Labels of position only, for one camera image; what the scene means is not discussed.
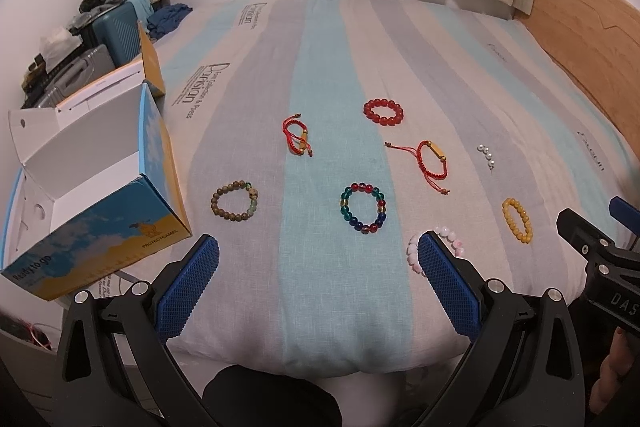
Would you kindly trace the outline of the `right hand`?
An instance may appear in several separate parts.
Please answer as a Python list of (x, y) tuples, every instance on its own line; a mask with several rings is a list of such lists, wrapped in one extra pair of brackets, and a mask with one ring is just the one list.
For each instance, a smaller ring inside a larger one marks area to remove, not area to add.
[(605, 357), (597, 381), (591, 389), (589, 408), (601, 414), (622, 387), (623, 377), (631, 370), (639, 355), (639, 339), (621, 327), (615, 329), (610, 353)]

